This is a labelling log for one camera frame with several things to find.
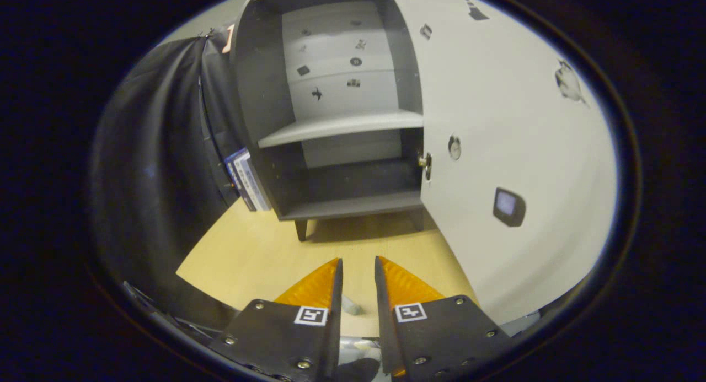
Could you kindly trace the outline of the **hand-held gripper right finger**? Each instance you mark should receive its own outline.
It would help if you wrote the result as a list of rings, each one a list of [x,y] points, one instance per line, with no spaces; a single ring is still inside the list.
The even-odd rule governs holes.
[[[443,295],[383,256],[374,269],[382,369],[392,380],[473,380],[512,349],[512,338],[467,295]]]

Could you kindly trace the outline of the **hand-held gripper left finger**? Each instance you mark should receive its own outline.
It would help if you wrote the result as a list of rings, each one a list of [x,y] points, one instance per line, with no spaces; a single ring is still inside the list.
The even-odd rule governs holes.
[[[310,272],[277,299],[252,300],[209,348],[267,381],[331,381],[339,359],[343,261]]]

